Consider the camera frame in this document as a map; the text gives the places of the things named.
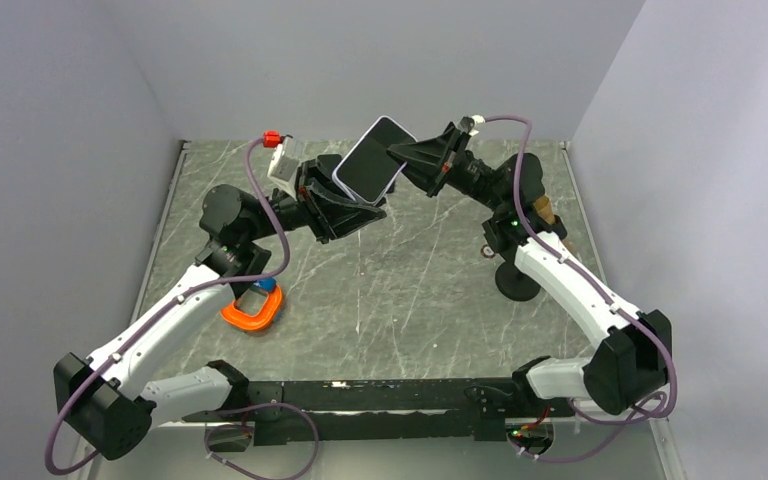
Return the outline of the black phone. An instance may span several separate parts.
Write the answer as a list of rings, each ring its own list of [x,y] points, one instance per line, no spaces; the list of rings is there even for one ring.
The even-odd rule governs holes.
[[[350,199],[376,204],[393,186],[402,164],[387,149],[417,138],[391,117],[382,115],[361,135],[334,167],[331,178]]]

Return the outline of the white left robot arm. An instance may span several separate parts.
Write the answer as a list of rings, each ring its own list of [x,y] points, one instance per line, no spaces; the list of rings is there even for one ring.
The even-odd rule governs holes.
[[[241,190],[212,187],[202,203],[208,239],[176,284],[137,321],[86,357],[67,354],[54,367],[58,420],[69,425],[95,455],[119,459],[154,427],[203,411],[224,420],[251,402],[248,378],[223,360],[161,381],[155,372],[206,322],[232,311],[258,283],[274,278],[271,254],[260,240],[310,230],[320,242],[346,237],[384,217],[385,197],[399,167],[387,159],[322,155],[294,167],[278,162],[268,177]]]

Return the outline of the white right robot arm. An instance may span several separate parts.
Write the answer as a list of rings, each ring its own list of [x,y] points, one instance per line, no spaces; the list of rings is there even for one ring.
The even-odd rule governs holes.
[[[503,259],[495,274],[507,298],[526,301],[546,292],[577,323],[589,357],[540,357],[512,375],[513,406],[538,414],[554,399],[588,399],[603,412],[667,416],[677,401],[672,325],[660,311],[644,313],[610,290],[565,245],[567,230],[553,212],[539,158],[521,145],[497,168],[469,148],[476,117],[451,123],[435,138],[387,148],[403,174],[428,196],[449,186],[488,207],[488,247]]]

